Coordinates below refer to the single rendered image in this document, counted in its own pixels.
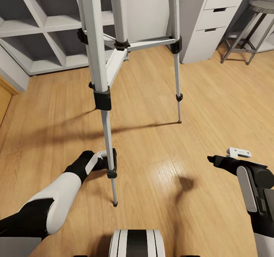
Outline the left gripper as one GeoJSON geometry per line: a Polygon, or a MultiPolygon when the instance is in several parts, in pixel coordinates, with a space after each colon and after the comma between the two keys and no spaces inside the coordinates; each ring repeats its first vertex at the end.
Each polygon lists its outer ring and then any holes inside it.
{"type": "Polygon", "coordinates": [[[97,170],[102,170],[106,169],[108,167],[108,159],[101,159],[100,166],[98,168],[93,168],[91,171],[97,171],[97,170]]]}

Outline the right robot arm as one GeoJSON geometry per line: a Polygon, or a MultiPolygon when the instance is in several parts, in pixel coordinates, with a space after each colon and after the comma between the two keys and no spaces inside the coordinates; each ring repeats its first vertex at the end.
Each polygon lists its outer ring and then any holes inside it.
{"type": "Polygon", "coordinates": [[[258,257],[274,257],[274,175],[266,165],[238,160],[238,156],[251,158],[243,149],[229,147],[226,157],[207,156],[215,167],[236,175],[256,242],[258,257]]]}

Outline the digital camera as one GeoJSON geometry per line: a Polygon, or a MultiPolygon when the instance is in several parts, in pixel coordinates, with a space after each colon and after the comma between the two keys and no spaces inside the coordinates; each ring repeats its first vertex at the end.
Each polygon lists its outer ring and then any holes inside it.
{"type": "MultiPolygon", "coordinates": [[[[113,150],[113,162],[114,162],[114,166],[116,167],[115,169],[117,170],[117,153],[116,153],[116,149],[112,148],[113,150]]],[[[103,157],[103,159],[107,159],[107,156],[103,157]]]]}

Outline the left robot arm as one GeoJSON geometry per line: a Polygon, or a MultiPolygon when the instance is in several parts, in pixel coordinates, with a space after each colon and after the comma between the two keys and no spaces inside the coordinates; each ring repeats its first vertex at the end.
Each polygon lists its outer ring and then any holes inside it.
{"type": "Polygon", "coordinates": [[[28,257],[48,235],[56,234],[89,173],[108,167],[105,156],[106,150],[83,152],[18,213],[0,220],[0,257],[28,257]]]}

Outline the camera tripod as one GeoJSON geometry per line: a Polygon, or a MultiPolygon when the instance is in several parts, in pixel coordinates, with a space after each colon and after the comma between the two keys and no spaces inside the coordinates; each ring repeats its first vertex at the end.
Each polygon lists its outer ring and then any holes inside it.
{"type": "Polygon", "coordinates": [[[120,70],[123,60],[128,57],[131,51],[170,44],[170,50],[174,54],[178,121],[179,123],[182,123],[180,116],[180,101],[183,99],[183,94],[180,93],[179,65],[179,52],[182,50],[182,36],[180,35],[179,25],[179,0],[169,0],[171,35],[130,42],[128,42],[126,36],[124,0],[111,0],[111,3],[116,39],[103,33],[100,0],[78,0],[82,27],[78,29],[77,34],[78,39],[86,44],[91,76],[89,88],[93,89],[95,109],[100,109],[101,111],[108,159],[107,177],[111,179],[112,183],[113,206],[117,207],[118,201],[116,198],[115,186],[117,173],[113,162],[109,116],[109,111],[112,109],[110,88],[120,70]],[[105,61],[104,45],[114,49],[107,63],[105,61]]]}

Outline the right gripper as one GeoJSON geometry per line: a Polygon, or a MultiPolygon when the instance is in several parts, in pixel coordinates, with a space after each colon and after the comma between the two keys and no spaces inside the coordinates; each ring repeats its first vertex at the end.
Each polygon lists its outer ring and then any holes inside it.
{"type": "Polygon", "coordinates": [[[238,160],[238,159],[234,159],[234,158],[231,158],[231,157],[223,157],[223,156],[219,156],[219,155],[215,155],[213,157],[212,156],[207,156],[207,159],[209,160],[210,163],[213,163],[213,165],[215,167],[225,169],[226,171],[229,171],[230,173],[232,173],[230,171],[231,163],[233,161],[238,160]]]}

